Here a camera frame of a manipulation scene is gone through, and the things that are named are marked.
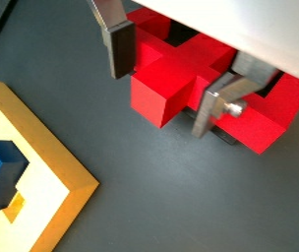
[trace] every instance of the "wooden shape sorter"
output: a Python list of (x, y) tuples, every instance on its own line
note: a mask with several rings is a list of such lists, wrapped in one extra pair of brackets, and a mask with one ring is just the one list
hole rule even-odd
[(0, 252), (51, 251), (99, 182), (0, 83), (0, 140), (12, 141), (30, 161), (18, 193), (0, 211)]

